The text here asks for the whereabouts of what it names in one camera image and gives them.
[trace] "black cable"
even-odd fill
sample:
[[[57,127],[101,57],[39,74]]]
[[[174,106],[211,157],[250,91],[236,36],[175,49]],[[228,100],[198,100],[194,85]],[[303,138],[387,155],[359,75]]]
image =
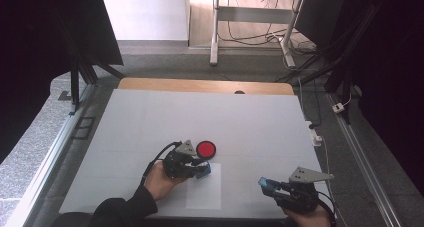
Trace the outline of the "black cable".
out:
[[[283,79],[288,78],[287,80],[285,80],[285,82],[288,82],[288,80],[290,80],[293,76],[295,76],[297,73],[299,73],[300,71],[308,68],[311,64],[315,63],[317,60],[320,59],[319,55],[313,55],[311,56],[308,60],[306,60],[301,66],[299,66],[296,71],[290,72],[289,74],[280,77],[276,80],[274,80],[274,83],[280,82]]]
[[[316,127],[321,125],[321,121],[322,121],[322,117],[321,117],[321,106],[319,104],[319,100],[318,100],[318,93],[317,93],[317,83],[314,79],[314,93],[315,93],[315,100],[317,101],[317,106],[318,106],[318,124],[315,124]]]
[[[297,48],[295,48],[294,46],[293,46],[293,43],[292,43],[292,40],[290,40],[290,44],[291,44],[291,50],[293,51],[293,53],[295,53],[295,54],[297,54],[297,55],[300,55],[300,56],[303,56],[303,55],[307,55],[307,54],[318,54],[318,52],[316,51],[316,50],[311,50],[311,49],[309,49],[308,51],[305,51],[305,50],[302,50],[301,48],[300,48],[300,44],[302,44],[302,43],[306,43],[306,42],[312,42],[312,41],[310,41],[310,40],[307,40],[307,41],[302,41],[302,42],[298,42],[298,44],[297,44]]]
[[[355,6],[353,8],[350,8],[351,9],[351,13],[350,13],[350,16],[349,16],[348,19],[351,19],[355,15],[356,11],[359,9],[359,6],[361,5],[361,1],[362,0],[358,0],[355,3]]]
[[[147,165],[147,168],[146,168],[146,170],[143,173],[143,177],[141,177],[140,185],[143,185],[144,186],[144,183],[146,182],[147,175],[149,174],[150,170],[152,169],[152,167],[156,163],[156,161],[159,159],[159,157],[163,154],[163,152],[165,152],[171,146],[178,147],[181,144],[182,144],[182,142],[180,141],[180,142],[172,142],[169,145],[165,146],[165,148],[163,148],[163,150],[161,152],[159,152],[158,155],[156,155],[156,157],[149,163],[149,165]]]
[[[326,196],[331,201],[331,203],[333,204],[333,208],[334,208],[333,200],[330,197],[328,197],[324,193],[321,193],[321,192],[318,192],[318,193],[323,194],[324,196]],[[330,207],[328,207],[328,205],[326,203],[324,203],[324,201],[322,201],[321,199],[318,198],[316,201],[318,202],[318,205],[320,205],[321,207],[323,207],[325,209],[325,211],[327,211],[327,213],[328,213],[328,215],[330,217],[330,226],[331,227],[336,227],[335,212],[331,211]]]
[[[230,78],[230,77],[228,77],[228,76],[226,76],[225,74],[218,73],[218,75],[220,75],[220,76],[222,76],[222,77],[226,78],[226,79],[227,79],[227,80],[229,80],[229,81],[232,81],[232,80],[231,80],[231,78]]]
[[[353,31],[355,28],[362,22],[362,19],[365,18],[366,11],[363,11],[362,14],[358,14],[358,17],[353,21],[353,23],[345,30],[343,34],[341,34],[333,43],[330,45],[321,48],[317,51],[317,53],[322,55],[331,55],[340,50],[341,46],[343,46],[346,37]]]
[[[294,12],[294,1],[295,0],[293,0],[293,2],[292,2],[292,11]]]
[[[322,67],[320,70],[318,70],[316,73],[313,73],[305,78],[302,79],[302,83],[306,84],[312,81],[315,78],[320,77],[323,74],[326,74],[330,72],[335,66],[337,66],[342,61],[342,56],[340,56],[335,61],[331,62],[330,64],[327,64],[326,66]]]
[[[274,7],[275,9],[277,8],[278,1],[279,1],[279,0],[277,0],[277,1],[276,1],[276,3],[275,3],[275,7]],[[227,0],[227,6],[229,6],[229,5],[230,5],[230,0]],[[270,34],[269,34],[269,30],[271,29],[272,24],[270,24],[270,25],[269,25],[268,30],[267,30],[267,32],[266,32],[266,34],[256,35],[256,36],[251,36],[251,37],[242,37],[242,38],[235,38],[235,37],[233,36],[233,34],[231,33],[230,21],[227,21],[227,26],[228,26],[228,33],[230,34],[231,39],[224,39],[224,38],[222,38],[222,37],[219,35],[219,33],[218,33],[218,37],[219,37],[219,39],[221,39],[222,41],[236,42],[236,43],[240,43],[240,44],[244,44],[244,45],[263,45],[263,44],[270,43],[270,42],[271,42],[271,40],[273,40],[273,39],[275,38],[274,36],[268,36],[268,37],[267,37],[267,35],[270,35]],[[275,33],[278,33],[278,32],[285,31],[285,30],[287,30],[287,29],[274,31],[273,33],[275,34]],[[266,41],[265,41],[265,42],[261,42],[261,43],[256,43],[256,44],[246,43],[246,42],[242,42],[242,41],[240,41],[240,40],[247,40],[247,39],[256,39],[256,38],[259,38],[259,37],[265,37],[265,38],[266,38]]]
[[[265,8],[267,8],[268,6],[269,6],[269,2],[270,2],[270,0],[267,0],[267,3],[266,3],[266,5],[265,5]]]
[[[253,38],[258,38],[258,37],[261,37],[261,36],[265,36],[265,35],[260,35],[260,36],[256,36],[256,37],[246,37],[246,38],[243,38],[243,39],[248,39],[248,38],[253,39]],[[271,40],[273,40],[273,39],[276,39],[274,36],[270,36],[270,37],[268,37],[268,40],[265,41],[265,42],[252,44],[252,43],[246,43],[246,42],[243,42],[243,41],[239,41],[239,40],[235,39],[234,37],[232,37],[234,39],[224,39],[219,34],[218,34],[218,38],[222,41],[236,42],[236,43],[240,43],[240,44],[244,44],[244,45],[263,45],[263,44],[267,44],[267,43],[271,42]]]
[[[318,194],[321,194],[321,195],[324,195],[328,200],[331,201],[331,205],[333,205],[333,214],[336,213],[336,206],[335,206],[335,203],[334,203],[333,199],[331,199],[330,196],[328,196],[328,195],[326,195],[326,194],[324,194],[324,193],[322,193],[320,191],[317,191],[317,193]]]

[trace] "wire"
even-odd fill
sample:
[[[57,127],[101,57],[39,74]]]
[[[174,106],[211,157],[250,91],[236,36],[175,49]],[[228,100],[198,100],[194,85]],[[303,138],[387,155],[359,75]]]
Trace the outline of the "wire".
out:
[[[320,56],[318,55],[314,55],[311,56],[308,60],[305,61],[305,63],[303,63],[301,66],[299,66],[299,68],[297,68],[298,70],[305,70],[306,68],[308,68],[311,64],[313,64],[314,62],[316,62],[318,59],[320,58]],[[288,78],[285,82],[288,82],[293,76],[295,76],[297,73],[299,73],[300,71],[294,71],[291,73],[286,74],[283,77],[279,77],[276,78],[274,80],[274,83],[280,82],[281,80],[284,80],[286,78]]]
[[[278,39],[278,43],[281,43],[281,41],[283,41],[282,39],[280,40],[280,38],[278,38],[279,36],[277,36],[274,32],[271,32],[271,34],[272,34],[272,36],[274,36],[274,38]]]
[[[295,48],[294,47],[294,45],[293,45],[293,41],[295,41],[295,42],[297,42],[298,44],[297,44],[297,47]],[[310,41],[310,40],[306,40],[306,41],[302,41],[302,42],[298,42],[298,41],[296,41],[296,40],[294,40],[294,39],[290,39],[290,41],[289,41],[289,43],[290,43],[290,45],[291,45],[291,47],[289,46],[289,48],[295,53],[295,54],[297,54],[297,55],[308,55],[308,54],[317,54],[318,52],[316,51],[316,49],[310,49],[310,48],[305,48],[305,49],[301,49],[299,46],[300,46],[300,44],[303,44],[303,43],[313,43],[312,41]]]
[[[307,103],[312,95],[308,96],[308,98],[305,98],[304,105],[307,106]],[[314,119],[314,121],[319,121],[318,123],[313,123],[315,127],[321,126],[322,122],[328,118],[328,116],[332,116],[334,114],[334,111],[330,108],[328,110],[321,109],[321,104],[317,102],[317,109],[318,109],[318,119]],[[312,118],[308,115],[308,108],[305,107],[305,116],[310,121],[313,122]]]
[[[295,0],[293,0],[293,2],[292,2],[292,11],[294,11],[294,1]]]
[[[308,67],[310,64],[312,64],[313,62],[315,62],[317,59],[315,59],[312,63],[308,63],[312,58],[315,58],[315,57],[317,57],[317,54],[316,54],[316,52],[315,51],[309,51],[309,52],[303,52],[303,53],[301,53],[301,54],[298,54],[298,53],[296,53],[296,51],[295,51],[295,48],[293,47],[293,43],[292,43],[292,40],[290,39],[290,41],[289,41],[289,43],[291,44],[291,46],[292,47],[290,47],[289,46],[289,51],[287,51],[285,54],[284,54],[284,56],[283,56],[283,64],[284,64],[284,67],[286,68],[286,69],[288,69],[288,70],[291,70],[291,71],[302,71],[301,70],[301,68],[296,68],[296,69],[293,69],[293,68],[290,68],[289,66],[288,66],[288,64],[287,64],[287,61],[286,61],[286,55],[288,54],[288,53],[290,53],[290,52],[293,52],[293,53],[295,53],[295,54],[297,54],[297,55],[299,55],[299,56],[304,56],[304,55],[308,55],[308,54],[314,54],[312,57],[310,57],[304,64],[307,64],[307,66],[306,67]]]
[[[362,19],[365,18],[366,11],[363,11],[362,14],[358,14],[358,17],[352,21],[351,26],[345,30],[343,34],[341,34],[333,43],[330,45],[321,48],[319,51],[320,54],[333,54],[339,51],[341,46],[344,44],[345,38],[353,31],[355,28],[362,22]]]
[[[349,100],[343,104],[343,106],[349,104],[350,100],[352,99],[352,92],[349,93]]]
[[[226,78],[226,79],[227,79],[227,80],[229,80],[229,81],[232,81],[232,80],[231,80],[231,78],[230,78],[230,77],[228,77],[228,76],[226,76],[225,74],[218,73],[218,75],[220,75],[220,76],[222,76],[222,77]]]
[[[161,152],[159,152],[158,155],[156,155],[156,157],[149,163],[149,165],[147,165],[147,168],[146,168],[146,170],[143,173],[143,177],[141,177],[140,185],[144,185],[144,183],[146,182],[147,175],[149,174],[149,172],[152,169],[152,167],[155,164],[155,162],[157,160],[159,160],[159,158],[163,154],[163,152],[165,152],[171,146],[180,146],[181,144],[182,144],[182,142],[180,141],[180,142],[172,142],[169,145],[165,146],[165,148],[163,148],[163,150]]]
[[[298,68],[290,68],[289,66],[288,66],[288,64],[287,64],[287,61],[286,61],[286,55],[288,54],[288,53],[290,53],[290,51],[292,51],[291,49],[289,49],[289,51],[287,51],[284,55],[283,55],[283,64],[284,64],[284,67],[286,68],[286,69],[288,69],[288,70],[290,70],[290,71],[303,71],[303,70],[305,70],[307,67],[309,67],[312,63],[314,63],[316,60],[318,60],[318,59],[314,59],[314,58],[317,58],[317,57],[319,57],[318,55],[313,55],[313,56],[311,56],[308,60],[306,60],[305,61],[305,63],[303,63],[301,66],[304,66],[304,65],[306,65],[304,68],[301,68],[301,67],[298,67]]]
[[[305,118],[305,112],[303,112],[302,84],[300,83],[300,77],[297,77],[297,80],[299,81],[300,107],[302,109],[303,118]]]
[[[275,7],[274,7],[275,9],[277,8],[278,1],[279,1],[279,0],[277,0],[277,1],[276,1],[276,3],[275,3]],[[227,0],[227,6],[229,6],[229,5],[230,5],[230,0]],[[224,38],[222,38],[222,37],[219,35],[219,33],[218,33],[218,37],[219,37],[219,39],[220,39],[220,40],[222,40],[222,41],[230,41],[230,42],[236,42],[236,43],[240,43],[240,44],[244,44],[244,45],[257,46],[257,45],[264,45],[264,44],[270,43],[270,42],[274,39],[274,37],[272,37],[272,36],[268,36],[268,35],[270,35],[269,30],[271,29],[272,24],[269,24],[268,29],[267,29],[267,32],[266,32],[265,34],[263,34],[263,35],[256,35],[256,36],[251,36],[251,37],[242,37],[242,38],[235,38],[235,37],[233,36],[233,34],[232,34],[232,32],[231,32],[230,21],[227,21],[227,26],[228,26],[228,32],[229,32],[229,34],[230,34],[231,39],[224,39]],[[285,31],[285,30],[286,30],[286,29],[282,29],[282,30],[274,31],[273,33],[278,33],[278,32],[282,32],[282,31]],[[241,40],[247,40],[247,39],[256,39],[256,38],[260,38],[260,37],[265,37],[266,41],[261,42],[261,43],[247,43],[247,42],[243,42],[243,41],[241,41]]]
[[[330,226],[336,227],[336,217],[334,212],[332,212],[330,207],[328,207],[328,205],[324,201],[322,201],[320,198],[317,198],[316,201],[318,202],[318,205],[320,205],[321,207],[324,208],[325,211],[327,211],[330,217]]]
[[[358,1],[355,3],[355,5],[353,6],[353,8],[349,8],[349,9],[351,9],[352,11],[351,11],[351,13],[350,13],[350,16],[349,16],[348,20],[349,20],[349,19],[351,19],[351,18],[354,16],[354,14],[356,13],[356,11],[359,9],[358,7],[360,6],[361,1],[362,1],[362,0],[358,0]]]
[[[325,196],[331,202],[331,205],[333,206],[333,213],[336,213],[336,206],[334,205],[333,199],[331,199],[330,196],[328,196],[328,195],[326,195],[326,194],[324,194],[320,191],[317,191],[317,193]]]
[[[318,123],[313,123],[315,127],[318,127],[321,125],[321,121],[322,121],[322,117],[321,117],[321,105],[319,104],[319,100],[318,100],[318,93],[317,93],[317,85],[316,85],[316,81],[314,79],[314,96],[315,96],[315,100],[317,102],[317,109],[318,109]],[[305,109],[305,117],[306,119],[308,119],[309,121],[312,122],[312,119],[308,116],[307,114],[307,109]]]
[[[321,136],[321,138],[322,138],[322,142],[324,143],[324,149],[325,149],[325,159],[326,159],[326,162],[327,162],[327,174],[330,174],[330,164],[329,164],[329,160],[328,160],[329,158],[328,158],[327,143],[325,142],[325,138],[324,138],[323,136]],[[334,205],[337,207],[337,208],[336,208],[336,209],[337,209],[337,212],[338,212],[338,214],[340,215],[340,218],[342,219],[343,224],[344,224],[346,227],[348,227],[348,225],[346,224],[346,221],[345,221],[345,219],[344,219],[344,217],[343,217],[343,215],[342,215],[342,212],[340,211],[340,208],[339,208],[339,206],[337,205],[336,200],[334,199],[333,190],[331,189],[330,181],[329,181],[329,180],[327,180],[326,182],[327,182],[327,185],[328,185],[328,191],[330,192],[330,196],[331,196],[331,198],[332,198],[332,199],[333,199],[333,201],[334,201]]]

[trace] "human hand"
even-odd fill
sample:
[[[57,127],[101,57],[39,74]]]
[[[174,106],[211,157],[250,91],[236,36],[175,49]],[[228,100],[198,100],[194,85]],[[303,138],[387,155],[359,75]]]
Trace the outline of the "human hand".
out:
[[[283,212],[293,218],[298,227],[329,227],[330,217],[327,211],[321,206],[317,206],[314,212],[309,214],[298,214],[283,208]]]
[[[153,199],[158,201],[167,196],[175,186],[185,180],[183,178],[169,178],[165,173],[162,161],[160,161],[153,165],[150,173],[147,175],[144,186],[153,196]]]

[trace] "metal frame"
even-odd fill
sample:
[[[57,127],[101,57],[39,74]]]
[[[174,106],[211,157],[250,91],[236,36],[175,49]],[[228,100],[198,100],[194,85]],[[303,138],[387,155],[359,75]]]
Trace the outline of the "metal frame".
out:
[[[330,106],[336,104],[330,94],[327,94],[327,100]],[[386,191],[381,186],[374,172],[374,169],[368,161],[365,152],[362,150],[361,144],[356,138],[355,132],[353,131],[352,127],[345,123],[341,115],[336,114],[336,118],[340,125],[340,129],[342,130],[349,144],[352,154],[355,157],[356,163],[359,169],[361,170],[365,182],[368,185],[368,189],[375,198],[377,207],[379,208],[381,215],[383,216],[383,219],[386,222],[386,225],[391,227],[402,226],[392,204],[390,203],[389,198],[387,197]]]
[[[53,141],[52,146],[47,152],[46,157],[41,162],[40,168],[38,168],[35,173],[31,183],[29,184],[27,190],[25,191],[22,199],[19,201],[19,204],[13,211],[9,220],[7,221],[7,227],[17,227],[23,226],[28,219],[28,216],[31,214],[32,208],[34,207],[40,193],[49,178],[53,168],[56,164],[57,159],[59,158],[62,150],[65,145],[68,143],[69,137],[74,130],[76,124],[78,123],[79,118],[85,112],[86,107],[89,106],[90,100],[93,97],[95,92],[95,87],[93,85],[87,85],[81,95],[80,108],[75,112],[74,115],[68,115],[65,119],[65,122],[62,128],[59,131],[59,134],[56,136]]]
[[[229,7],[219,6],[219,0],[213,0],[213,33],[211,42],[211,55],[209,64],[216,66],[218,64],[218,22],[250,22],[250,23],[274,23],[288,24],[284,38],[279,38],[284,59],[288,68],[294,68],[296,65],[290,53],[290,36],[299,15],[300,6],[303,0],[297,0],[293,9],[264,9],[247,7]]]

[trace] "metal stand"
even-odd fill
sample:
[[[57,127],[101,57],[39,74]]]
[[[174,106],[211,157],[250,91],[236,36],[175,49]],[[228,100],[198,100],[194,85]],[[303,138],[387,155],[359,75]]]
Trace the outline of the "metal stand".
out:
[[[280,38],[280,46],[284,53],[284,58],[289,68],[294,68],[295,63],[290,53],[289,41],[299,14],[302,0],[297,0],[294,9],[263,9],[263,8],[246,8],[246,7],[230,7],[219,6],[219,0],[213,0],[214,11],[214,28],[211,43],[210,65],[218,64],[218,22],[233,21],[233,22],[251,22],[251,23],[274,23],[288,24],[284,38]]]
[[[90,62],[95,63],[100,68],[108,71],[112,75],[116,76],[119,79],[125,77],[121,72],[115,70],[107,64],[103,64],[97,61],[94,57],[84,56],[83,53],[79,50],[75,44],[69,30],[66,26],[66,23],[61,18],[57,10],[53,10],[58,28],[60,29],[62,36],[65,40],[66,46],[68,48],[70,56],[70,71],[71,71],[71,97],[72,97],[72,106],[70,115],[74,115],[79,108],[80,103],[80,93],[79,93],[79,74],[87,84],[93,85],[97,82],[97,74],[94,71],[93,66]]]

